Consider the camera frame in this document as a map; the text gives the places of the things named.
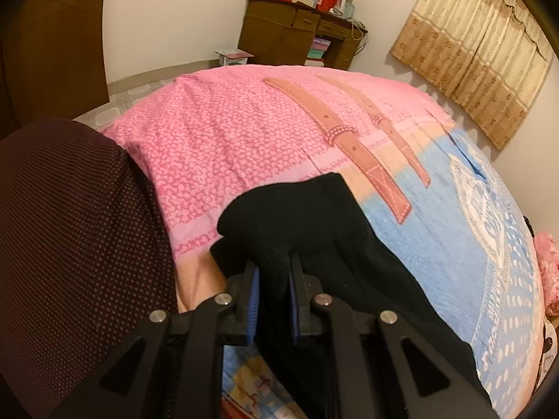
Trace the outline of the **black knit garment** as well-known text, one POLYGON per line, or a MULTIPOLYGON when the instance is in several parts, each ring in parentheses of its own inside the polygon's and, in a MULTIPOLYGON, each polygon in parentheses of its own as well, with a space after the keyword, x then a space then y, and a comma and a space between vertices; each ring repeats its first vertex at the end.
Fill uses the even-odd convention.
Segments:
POLYGON ((343 178, 334 173, 302 183, 250 190, 218 220, 211 254, 226 274, 248 263, 259 271, 256 345, 264 361, 310 418, 330 418, 332 392, 317 361, 294 341, 290 255, 324 292, 353 310, 404 318, 484 397, 471 347, 442 320, 415 277, 376 236, 343 178))

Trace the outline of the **dark red dotted sleeve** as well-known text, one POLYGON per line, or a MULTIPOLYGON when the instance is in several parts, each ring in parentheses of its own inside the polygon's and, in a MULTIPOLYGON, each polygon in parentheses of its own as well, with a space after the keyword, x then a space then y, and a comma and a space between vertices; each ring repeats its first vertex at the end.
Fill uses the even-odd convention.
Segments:
POLYGON ((75 121, 1 143, 1 373, 46 418, 156 309, 176 311, 175 265, 151 181, 75 121))

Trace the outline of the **white circle patterned pillow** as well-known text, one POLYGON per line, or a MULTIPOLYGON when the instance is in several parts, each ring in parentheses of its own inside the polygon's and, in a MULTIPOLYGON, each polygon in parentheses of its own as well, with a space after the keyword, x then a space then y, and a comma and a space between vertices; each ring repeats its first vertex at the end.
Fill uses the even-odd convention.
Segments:
POLYGON ((538 388, 541 385, 558 354, 557 332, 552 322, 548 319, 544 320, 543 337, 542 356, 539 362, 535 388, 538 388))

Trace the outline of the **pink floral folded blanket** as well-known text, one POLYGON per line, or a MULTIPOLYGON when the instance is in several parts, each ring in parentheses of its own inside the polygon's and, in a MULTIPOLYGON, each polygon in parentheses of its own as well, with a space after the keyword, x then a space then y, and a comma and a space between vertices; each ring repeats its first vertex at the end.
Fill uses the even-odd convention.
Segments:
POLYGON ((556 317, 559 306, 559 252, 551 233, 540 232, 533 239, 540 271, 547 316, 556 317))

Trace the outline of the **small white stool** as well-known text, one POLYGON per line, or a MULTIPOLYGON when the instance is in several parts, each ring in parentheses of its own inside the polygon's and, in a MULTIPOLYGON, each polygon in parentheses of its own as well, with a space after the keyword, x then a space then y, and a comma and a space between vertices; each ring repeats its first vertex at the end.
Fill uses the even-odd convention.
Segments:
POLYGON ((253 54, 241 49, 219 50, 216 51, 216 54, 218 55, 218 63, 220 66, 245 65, 254 57, 253 54))

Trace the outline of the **brown wooden door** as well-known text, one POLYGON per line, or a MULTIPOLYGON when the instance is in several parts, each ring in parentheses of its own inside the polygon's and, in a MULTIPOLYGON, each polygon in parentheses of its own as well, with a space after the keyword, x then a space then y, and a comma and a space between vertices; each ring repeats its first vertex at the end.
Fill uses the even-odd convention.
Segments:
POLYGON ((1 135, 109 100, 103 0, 1 0, 1 135))

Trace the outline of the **gold patterned window curtain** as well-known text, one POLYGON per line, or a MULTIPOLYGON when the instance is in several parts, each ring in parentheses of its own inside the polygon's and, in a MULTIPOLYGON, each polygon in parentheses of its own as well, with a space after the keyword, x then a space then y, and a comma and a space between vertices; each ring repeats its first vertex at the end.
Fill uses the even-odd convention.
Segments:
POLYGON ((390 53, 462 107, 497 149, 518 131, 554 57, 522 0, 417 0, 390 53))

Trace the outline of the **dark brown wooden desk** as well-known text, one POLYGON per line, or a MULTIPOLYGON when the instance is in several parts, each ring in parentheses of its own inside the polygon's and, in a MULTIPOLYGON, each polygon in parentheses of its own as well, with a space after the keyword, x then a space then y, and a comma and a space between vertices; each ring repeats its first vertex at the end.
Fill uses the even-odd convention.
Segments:
POLYGON ((319 62, 347 70, 368 30, 357 22, 289 0, 246 0, 238 48, 252 64, 302 65, 316 40, 329 44, 319 62))

